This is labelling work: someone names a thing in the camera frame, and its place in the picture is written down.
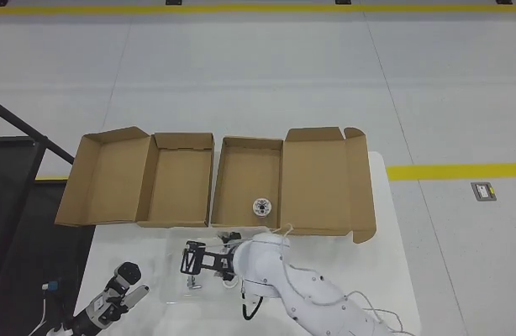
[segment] open cardboard box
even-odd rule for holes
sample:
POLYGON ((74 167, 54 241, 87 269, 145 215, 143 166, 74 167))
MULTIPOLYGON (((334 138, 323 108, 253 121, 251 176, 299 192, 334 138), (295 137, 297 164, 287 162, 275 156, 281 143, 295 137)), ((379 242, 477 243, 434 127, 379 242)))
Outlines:
POLYGON ((208 225, 212 134, 131 127, 82 137, 55 222, 208 225))
POLYGON ((347 235, 356 243, 376 232, 366 136, 359 129, 290 129, 284 141, 224 138, 213 200, 213 226, 279 228, 295 234, 347 235), (252 211, 271 201, 266 218, 252 211))

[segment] floor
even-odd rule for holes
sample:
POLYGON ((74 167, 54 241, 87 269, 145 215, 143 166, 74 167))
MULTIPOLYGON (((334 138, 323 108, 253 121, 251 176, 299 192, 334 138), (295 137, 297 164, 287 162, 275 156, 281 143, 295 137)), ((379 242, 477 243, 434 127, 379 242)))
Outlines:
MULTIPOLYGON (((387 165, 515 162, 516 14, 0 17, 0 103, 71 153, 129 125, 350 125, 387 165)), ((470 182, 391 184, 423 336, 516 335, 516 179, 470 182)))

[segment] white table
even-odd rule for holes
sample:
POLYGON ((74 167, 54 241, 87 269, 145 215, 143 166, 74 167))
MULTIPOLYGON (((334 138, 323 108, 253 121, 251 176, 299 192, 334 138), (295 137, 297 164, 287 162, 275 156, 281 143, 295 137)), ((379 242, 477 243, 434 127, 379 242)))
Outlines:
MULTIPOLYGON (((419 311, 413 294, 391 190, 383 158, 369 153, 377 232, 368 242, 354 244, 346 237, 290 237, 294 265, 312 267, 340 286, 345 293, 364 292, 375 308, 396 312, 404 328, 420 335, 419 311), (319 244, 320 248, 309 248, 319 244)), ((113 270, 132 261, 142 271, 140 283, 150 293, 108 328, 105 335, 304 335, 308 334, 285 313, 281 300, 265 302, 252 321, 241 316, 235 302, 178 303, 167 305, 159 290, 165 263, 166 229, 141 228, 136 224, 100 225, 90 255, 75 314, 106 285, 113 270)), ((352 297, 366 307, 360 297, 352 297)), ((399 328, 390 314, 382 314, 392 328, 399 328)))

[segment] clear container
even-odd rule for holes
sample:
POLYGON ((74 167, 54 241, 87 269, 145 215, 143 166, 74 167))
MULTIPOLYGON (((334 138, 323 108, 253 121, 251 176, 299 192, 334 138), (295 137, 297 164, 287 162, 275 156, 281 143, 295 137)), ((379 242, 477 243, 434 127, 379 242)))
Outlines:
POLYGON ((183 250, 188 240, 205 243, 211 248, 207 251, 222 253, 221 233, 238 232, 242 239, 250 239, 255 234, 270 232, 267 227, 241 228, 170 228, 166 238, 166 255, 163 277, 161 279, 160 299, 167 304, 178 302, 218 302, 241 300, 241 283, 227 288, 223 279, 215 275, 214 270, 202 270, 194 276, 195 288, 187 284, 190 275, 180 272, 183 250))

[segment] yellow floor line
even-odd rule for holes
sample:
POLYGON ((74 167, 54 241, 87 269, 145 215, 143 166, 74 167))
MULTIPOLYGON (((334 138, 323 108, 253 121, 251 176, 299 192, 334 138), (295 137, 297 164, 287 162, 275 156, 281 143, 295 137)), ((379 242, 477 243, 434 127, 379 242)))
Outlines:
MULTIPOLYGON (((516 163, 475 165, 394 165, 387 168, 389 181, 472 180, 516 177, 516 163)), ((67 176, 36 177, 36 181, 65 181, 67 176)))
POLYGON ((335 5, 319 3, 219 3, 181 6, 7 6, 0 15, 145 15, 165 13, 516 13, 516 5, 335 5))

